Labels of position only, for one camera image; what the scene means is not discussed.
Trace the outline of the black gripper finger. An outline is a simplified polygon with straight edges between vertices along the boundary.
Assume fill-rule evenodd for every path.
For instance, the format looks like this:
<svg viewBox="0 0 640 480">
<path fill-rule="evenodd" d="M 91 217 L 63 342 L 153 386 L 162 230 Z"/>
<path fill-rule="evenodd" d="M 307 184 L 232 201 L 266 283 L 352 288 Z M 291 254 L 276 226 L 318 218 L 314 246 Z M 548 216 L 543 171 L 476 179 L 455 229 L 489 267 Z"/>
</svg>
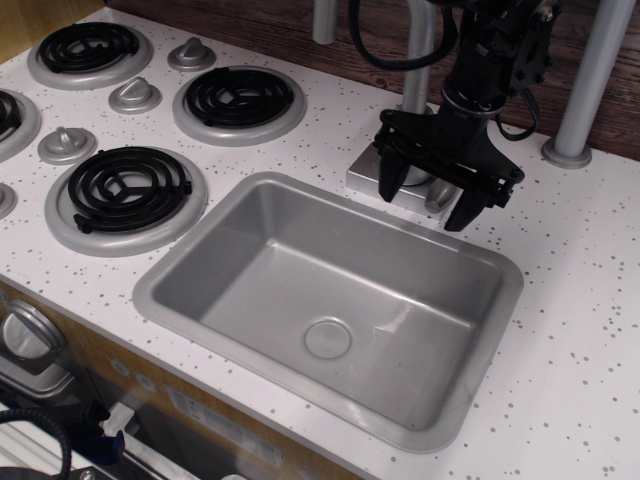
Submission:
<svg viewBox="0 0 640 480">
<path fill-rule="evenodd" d="M 464 230 L 485 208 L 504 207 L 510 199 L 510 191 L 484 192 L 465 189 L 451 211 L 444 229 L 451 232 Z"/>
<path fill-rule="evenodd" d="M 392 147 L 380 150 L 378 193 L 386 202 L 391 202 L 403 185 L 411 163 Z"/>
</svg>

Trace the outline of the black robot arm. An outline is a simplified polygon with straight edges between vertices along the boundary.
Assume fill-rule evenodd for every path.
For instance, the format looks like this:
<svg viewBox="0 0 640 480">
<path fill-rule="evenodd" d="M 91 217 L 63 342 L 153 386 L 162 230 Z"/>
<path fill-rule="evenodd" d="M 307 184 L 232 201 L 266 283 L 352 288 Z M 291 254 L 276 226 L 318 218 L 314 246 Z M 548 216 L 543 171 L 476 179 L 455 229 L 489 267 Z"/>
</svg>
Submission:
<svg viewBox="0 0 640 480">
<path fill-rule="evenodd" d="M 532 118 L 539 108 L 530 87 L 550 65 L 557 1 L 442 1 L 443 37 L 419 60 L 383 62 L 407 70 L 457 52 L 441 85 L 434 114 L 385 110 L 374 146 L 380 156 L 379 195 L 390 202 L 411 167 L 453 184 L 462 194 L 445 228 L 459 232 L 484 209 L 503 207 L 523 171 L 490 141 L 487 124 L 499 120 L 509 98 L 520 95 Z"/>
</svg>

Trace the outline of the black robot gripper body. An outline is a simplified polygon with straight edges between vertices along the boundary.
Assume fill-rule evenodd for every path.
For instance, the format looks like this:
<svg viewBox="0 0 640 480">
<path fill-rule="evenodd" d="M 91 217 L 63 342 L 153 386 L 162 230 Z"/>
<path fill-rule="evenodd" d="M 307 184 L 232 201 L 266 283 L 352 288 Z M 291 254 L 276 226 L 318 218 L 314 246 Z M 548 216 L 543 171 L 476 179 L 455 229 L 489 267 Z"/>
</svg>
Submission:
<svg viewBox="0 0 640 480">
<path fill-rule="evenodd" d="M 374 147 L 379 156 L 383 147 L 392 147 L 411 167 L 463 190 L 511 192 L 525 174 L 489 139 L 488 123 L 499 112 L 498 108 L 482 110 L 444 87 L 435 113 L 382 111 Z"/>
</svg>

